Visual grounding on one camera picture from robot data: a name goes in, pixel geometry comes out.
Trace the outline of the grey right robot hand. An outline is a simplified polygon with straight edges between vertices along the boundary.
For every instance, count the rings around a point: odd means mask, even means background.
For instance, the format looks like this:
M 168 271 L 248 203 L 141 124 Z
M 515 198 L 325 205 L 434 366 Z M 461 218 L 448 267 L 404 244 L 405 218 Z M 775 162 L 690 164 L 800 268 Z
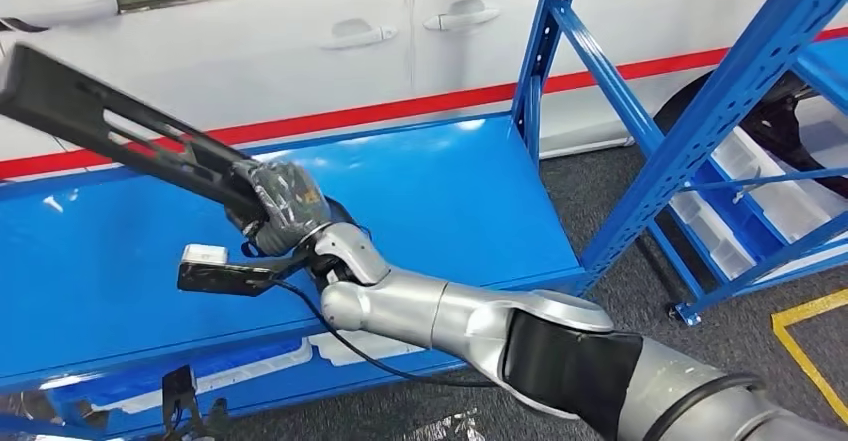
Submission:
M 290 161 L 238 161 L 233 171 L 258 200 L 252 213 L 225 213 L 255 250 L 254 256 L 283 256 L 332 219 L 328 201 L 312 176 Z

